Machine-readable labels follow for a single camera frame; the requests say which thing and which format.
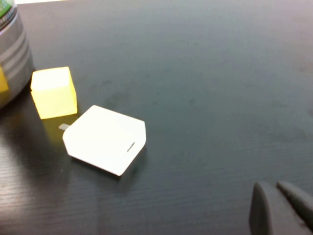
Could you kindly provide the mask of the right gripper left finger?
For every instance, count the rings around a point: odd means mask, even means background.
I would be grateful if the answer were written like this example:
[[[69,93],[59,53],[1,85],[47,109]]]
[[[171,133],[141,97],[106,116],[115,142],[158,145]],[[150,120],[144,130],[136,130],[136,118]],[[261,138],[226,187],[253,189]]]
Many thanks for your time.
[[[252,235],[311,235],[313,227],[298,216],[282,192],[265,182],[253,187],[249,228]]]

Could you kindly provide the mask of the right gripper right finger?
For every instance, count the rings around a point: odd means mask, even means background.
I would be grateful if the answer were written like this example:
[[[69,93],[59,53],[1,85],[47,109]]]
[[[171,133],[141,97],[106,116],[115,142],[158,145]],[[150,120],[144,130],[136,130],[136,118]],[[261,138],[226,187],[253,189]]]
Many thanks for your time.
[[[312,227],[313,197],[290,182],[279,181],[276,187],[286,197],[298,216],[301,217],[308,227]]]

